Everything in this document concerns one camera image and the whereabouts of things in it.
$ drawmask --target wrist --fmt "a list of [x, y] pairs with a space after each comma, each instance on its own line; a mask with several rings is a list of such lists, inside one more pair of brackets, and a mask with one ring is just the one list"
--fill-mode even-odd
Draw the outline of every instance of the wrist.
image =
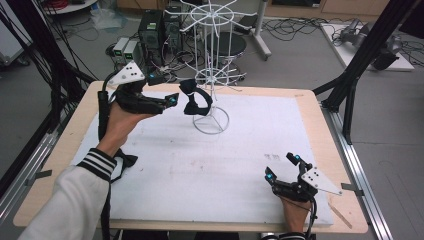
[[121, 147], [117, 141], [113, 141], [109, 138], [103, 138], [96, 148], [103, 153], [107, 154], [109, 157], [114, 157], [118, 149]]

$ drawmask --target black strap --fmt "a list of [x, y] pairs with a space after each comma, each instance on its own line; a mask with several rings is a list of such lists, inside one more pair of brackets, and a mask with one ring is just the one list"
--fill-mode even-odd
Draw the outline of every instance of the black strap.
[[[184, 114], [186, 115], [202, 115], [206, 116], [209, 113], [209, 110], [211, 109], [213, 100], [211, 96], [209, 96], [208, 93], [206, 93], [203, 89], [200, 89], [197, 87], [197, 83], [195, 79], [188, 79], [180, 82], [180, 89], [183, 93], [185, 93], [188, 96], [189, 102], [187, 103]], [[194, 99], [194, 93], [199, 93], [208, 104], [207, 107], [199, 108], [199, 106], [196, 103], [196, 100]]]
[[110, 183], [109, 191], [107, 193], [105, 205], [103, 206], [102, 214], [100, 215], [100, 224], [102, 225], [103, 240], [110, 240]]
[[133, 156], [133, 155], [125, 155], [124, 152], [122, 152], [121, 149], [118, 150], [118, 152], [116, 153], [115, 157], [120, 157], [122, 158], [122, 168], [121, 168], [121, 173], [119, 174], [118, 177], [112, 179], [110, 182], [114, 183], [115, 181], [121, 179], [122, 174], [124, 173], [124, 170], [126, 168], [132, 167], [135, 162], [137, 162], [138, 157], [137, 156]]

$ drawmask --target black and white striped sleeve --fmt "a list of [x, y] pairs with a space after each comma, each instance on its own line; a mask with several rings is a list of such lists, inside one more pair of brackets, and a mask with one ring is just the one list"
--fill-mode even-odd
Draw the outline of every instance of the black and white striped sleeve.
[[116, 160], [96, 148], [91, 148], [77, 166], [87, 169], [105, 181], [110, 181]]

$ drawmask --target velcro strap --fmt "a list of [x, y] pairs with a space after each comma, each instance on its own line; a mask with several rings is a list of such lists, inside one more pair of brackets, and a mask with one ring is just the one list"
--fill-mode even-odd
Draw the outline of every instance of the velcro strap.
[[[188, 79], [180, 82], [180, 89], [181, 91], [188, 96], [189, 102], [187, 103], [184, 114], [186, 115], [202, 115], [206, 116], [209, 113], [209, 110], [211, 109], [213, 100], [211, 96], [205, 92], [203, 89], [200, 89], [197, 87], [197, 83], [195, 79]], [[199, 93], [208, 104], [207, 107], [199, 108], [199, 106], [196, 103], [196, 100], [194, 99], [194, 93]]]

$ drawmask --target round base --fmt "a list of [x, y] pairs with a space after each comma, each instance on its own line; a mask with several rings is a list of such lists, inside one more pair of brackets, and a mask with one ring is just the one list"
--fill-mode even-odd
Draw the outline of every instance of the round base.
[[193, 124], [202, 133], [219, 134], [224, 132], [230, 125], [230, 117], [222, 108], [212, 106], [208, 115], [193, 116]]

